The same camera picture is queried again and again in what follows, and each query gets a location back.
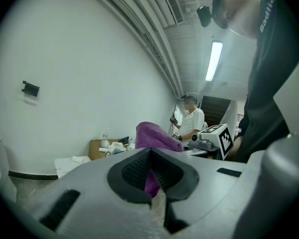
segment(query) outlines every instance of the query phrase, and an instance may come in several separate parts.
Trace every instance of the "black bracket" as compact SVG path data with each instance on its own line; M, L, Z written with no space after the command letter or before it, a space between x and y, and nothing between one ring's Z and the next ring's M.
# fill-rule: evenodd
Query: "black bracket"
M24 89L21 90L22 92L37 97L40 87L27 83L26 81L23 81L22 83L25 84Z

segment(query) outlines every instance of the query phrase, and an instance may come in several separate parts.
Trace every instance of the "man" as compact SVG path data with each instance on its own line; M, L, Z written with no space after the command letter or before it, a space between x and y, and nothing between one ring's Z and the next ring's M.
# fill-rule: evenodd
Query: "man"
M273 96L299 61L299 23L284 0L213 0L211 16L220 28L257 39L241 136L229 155L246 163L289 133Z
M178 140L182 141L183 145L188 145L193 134L201 132L204 126L205 114L197 108L197 99L195 96L182 96L185 109L188 111L185 114L182 125L177 125L175 119L170 121L178 128Z

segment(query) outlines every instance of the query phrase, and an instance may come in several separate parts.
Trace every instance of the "purple cloth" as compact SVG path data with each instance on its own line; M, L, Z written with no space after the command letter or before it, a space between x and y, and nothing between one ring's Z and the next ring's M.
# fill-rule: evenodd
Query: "purple cloth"
M175 140L159 125L151 122L142 122L136 127L135 148L145 147L165 148L173 151L184 150L180 141ZM153 198L157 195L159 189L160 185L153 172L150 171L145 183L145 192Z

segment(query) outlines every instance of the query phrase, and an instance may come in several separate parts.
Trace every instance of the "black shirt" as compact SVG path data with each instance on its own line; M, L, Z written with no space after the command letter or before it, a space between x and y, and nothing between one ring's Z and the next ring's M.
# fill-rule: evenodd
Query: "black shirt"
M257 50L248 82L243 141L235 161L266 149L289 133L273 97L299 61L299 23L284 0L262 0Z

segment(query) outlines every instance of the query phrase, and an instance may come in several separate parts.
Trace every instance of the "ceiling light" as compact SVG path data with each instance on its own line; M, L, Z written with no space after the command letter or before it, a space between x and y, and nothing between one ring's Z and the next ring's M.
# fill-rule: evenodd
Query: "ceiling light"
M223 48L223 44L221 42L212 43L209 66L208 66L206 79L205 79L205 81L207 82L211 82L213 80L222 48Z

